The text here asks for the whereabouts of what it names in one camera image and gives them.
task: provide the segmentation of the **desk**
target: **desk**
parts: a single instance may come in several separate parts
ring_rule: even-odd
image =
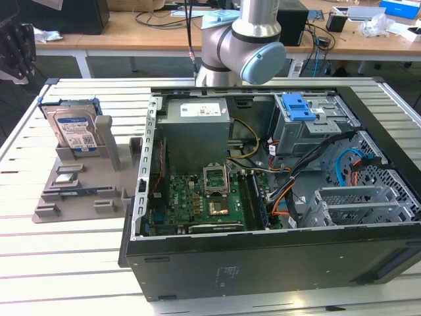
[[[192,84],[182,78],[62,79],[45,86],[40,96],[86,98],[99,91],[104,115],[113,117],[116,142],[127,143],[145,130],[150,93],[138,88]],[[416,133],[421,126],[419,116],[393,90],[369,78],[277,78],[268,83],[284,88],[307,84],[351,86],[391,134],[401,129]],[[327,305],[346,309],[332,314],[338,316],[419,315],[421,263],[384,285],[148,303],[133,272],[117,265],[124,219],[32,222],[57,156],[57,139],[36,100],[0,149],[0,315],[328,316]],[[419,153],[413,159],[420,161]]]
[[[322,9],[328,12],[334,3],[322,0],[302,0],[309,9]],[[176,17],[152,18],[150,23],[162,24],[175,21]],[[413,24],[413,20],[399,19],[399,22]],[[325,27],[325,22],[315,22]],[[335,48],[329,52],[331,60],[352,61],[421,61],[421,43],[410,43],[401,36],[391,34],[390,38],[363,38],[356,31],[359,23],[345,24],[342,33],[334,34]],[[201,55],[201,31],[193,26],[193,48],[198,57]],[[298,77],[303,61],[312,49],[312,39],[305,32],[299,47],[287,47],[287,58],[292,59],[289,77]],[[156,30],[139,25],[132,13],[111,12],[110,21],[102,35],[67,35],[62,44],[52,42],[37,43],[38,55],[62,55],[76,58],[83,78],[92,78],[93,74],[86,61],[89,56],[121,56],[121,57],[188,57],[187,34],[185,29]]]

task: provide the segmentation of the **plastic bag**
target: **plastic bag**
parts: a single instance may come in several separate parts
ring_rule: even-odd
[[[371,38],[372,36],[384,35],[389,37],[389,33],[386,31],[393,23],[394,20],[387,18],[384,13],[373,16],[371,21],[364,21],[358,27],[358,31],[365,38]]]
[[[47,43],[48,41],[59,41],[63,39],[63,37],[60,35],[58,31],[47,32],[35,27],[34,27],[34,35],[35,35],[35,40],[40,41],[41,43]]]

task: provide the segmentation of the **blue drive bay latch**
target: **blue drive bay latch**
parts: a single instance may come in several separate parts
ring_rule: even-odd
[[[309,103],[299,93],[287,93],[282,95],[282,102],[289,112],[289,119],[295,120],[316,120],[317,117],[309,109]]]

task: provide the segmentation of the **floor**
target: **floor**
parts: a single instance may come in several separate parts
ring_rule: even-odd
[[[128,77],[191,77],[191,62],[188,58],[140,57],[136,59],[138,71],[132,72],[127,57],[90,57],[89,63],[96,78],[128,78]],[[325,76],[325,63],[319,76]],[[15,86],[10,82],[0,82],[0,145],[6,140],[16,126],[25,110],[34,100],[45,78],[80,78],[76,61],[72,57],[38,57],[36,66],[37,87]],[[352,62],[347,70],[358,76],[359,63]],[[309,63],[303,76],[312,76],[314,65]],[[287,76],[289,63],[278,76]],[[402,63],[383,62],[381,69],[376,70],[370,63],[365,76],[381,76],[410,105],[414,105],[421,92],[421,63],[413,63],[404,68]],[[421,101],[416,107],[421,111]]]

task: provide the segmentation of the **slotted metal table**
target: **slotted metal table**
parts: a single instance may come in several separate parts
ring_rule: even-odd
[[[96,95],[113,117],[117,143],[126,143],[143,135],[151,87],[192,84],[189,78],[62,79],[39,95]],[[387,84],[279,78],[268,85],[351,86],[421,168],[421,119]],[[117,265],[124,219],[32,223],[56,144],[35,100],[0,149],[0,315],[327,315],[326,306],[343,308],[337,316],[421,315],[421,263],[384,285],[148,303],[131,270]]]

